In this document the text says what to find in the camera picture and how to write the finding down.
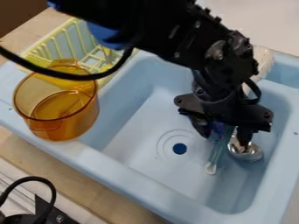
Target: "metal spoon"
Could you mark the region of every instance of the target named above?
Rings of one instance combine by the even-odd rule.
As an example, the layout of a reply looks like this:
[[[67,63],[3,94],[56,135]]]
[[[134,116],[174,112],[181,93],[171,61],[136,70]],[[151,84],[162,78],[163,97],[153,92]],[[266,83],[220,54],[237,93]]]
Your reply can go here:
[[[232,157],[247,162],[256,162],[264,157],[264,153],[259,146],[255,143],[249,143],[248,146],[241,146],[236,136],[232,136],[227,149]]]

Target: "sink drain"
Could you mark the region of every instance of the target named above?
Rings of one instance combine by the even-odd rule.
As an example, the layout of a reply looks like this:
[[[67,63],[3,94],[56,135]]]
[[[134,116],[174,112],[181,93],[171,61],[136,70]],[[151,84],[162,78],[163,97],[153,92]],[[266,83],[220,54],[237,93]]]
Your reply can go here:
[[[199,154],[199,139],[190,130],[171,130],[159,138],[156,154],[163,161],[186,162]]]
[[[176,143],[172,147],[173,152],[178,155],[183,155],[187,152],[187,146],[184,143]]]

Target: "translucent orange bowl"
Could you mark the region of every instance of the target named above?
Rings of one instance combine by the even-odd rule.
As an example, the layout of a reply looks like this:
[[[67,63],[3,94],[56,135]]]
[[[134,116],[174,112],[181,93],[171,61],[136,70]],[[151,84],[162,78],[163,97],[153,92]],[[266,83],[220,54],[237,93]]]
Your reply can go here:
[[[89,74],[73,59],[53,61],[52,70]],[[97,83],[52,78],[31,73],[17,86],[15,110],[38,137],[66,141],[88,131],[99,114]]]

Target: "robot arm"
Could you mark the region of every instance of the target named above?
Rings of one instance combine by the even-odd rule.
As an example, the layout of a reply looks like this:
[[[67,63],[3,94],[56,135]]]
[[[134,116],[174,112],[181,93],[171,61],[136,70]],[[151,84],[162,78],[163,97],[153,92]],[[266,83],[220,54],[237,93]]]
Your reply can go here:
[[[238,140],[245,147],[253,133],[270,131],[273,113],[257,104],[261,91],[250,80],[258,74],[258,63],[249,38],[227,29],[219,17],[212,17],[195,1],[49,2],[59,11],[89,21],[94,32],[96,25],[109,29],[109,36],[98,36],[104,45],[137,47],[189,67],[194,76],[193,93],[176,97],[175,103],[203,137],[209,137],[213,121],[237,126]],[[247,98],[243,83],[256,99]]]

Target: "black cable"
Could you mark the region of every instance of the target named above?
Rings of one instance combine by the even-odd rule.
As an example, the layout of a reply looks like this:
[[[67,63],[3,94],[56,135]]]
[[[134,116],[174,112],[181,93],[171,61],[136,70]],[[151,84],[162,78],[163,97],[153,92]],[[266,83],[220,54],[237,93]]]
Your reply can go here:
[[[251,88],[251,90],[254,92],[254,94],[256,95],[256,98],[254,99],[248,99],[248,98],[244,98],[244,93],[243,96],[241,96],[241,100],[244,104],[246,105],[254,105],[259,103],[260,99],[261,99],[261,90],[259,89],[258,86],[256,86],[255,82],[252,81],[251,79],[247,78],[245,79],[245,83]]]
[[[40,178],[40,177],[26,177],[18,179],[17,181],[13,182],[11,185],[9,185],[6,190],[0,195],[0,207],[4,204],[4,202],[7,200],[9,194],[15,189],[17,186],[29,182],[29,181],[38,181],[41,183],[44,183],[45,185],[49,186],[52,192],[52,198],[48,205],[48,208],[43,212],[42,215],[40,215],[32,224],[44,224],[47,216],[49,213],[53,210],[54,204],[56,201],[56,189],[55,186],[46,178]]]
[[[93,81],[105,78],[109,76],[110,74],[115,73],[118,69],[120,69],[123,64],[126,62],[126,60],[132,55],[134,48],[129,48],[128,50],[125,50],[123,53],[121,59],[109,70],[103,73],[94,73],[89,75],[82,75],[82,74],[73,74],[73,73],[62,73],[58,71],[53,71],[47,68],[43,68],[41,66],[36,66],[30,61],[26,59],[22,59],[21,57],[17,56],[15,53],[10,52],[0,46],[0,54],[2,54],[6,59],[11,60],[17,64],[19,64],[22,67],[25,67],[35,73],[38,74],[44,74],[48,75],[54,78],[64,79],[64,80],[71,80],[71,81]]]

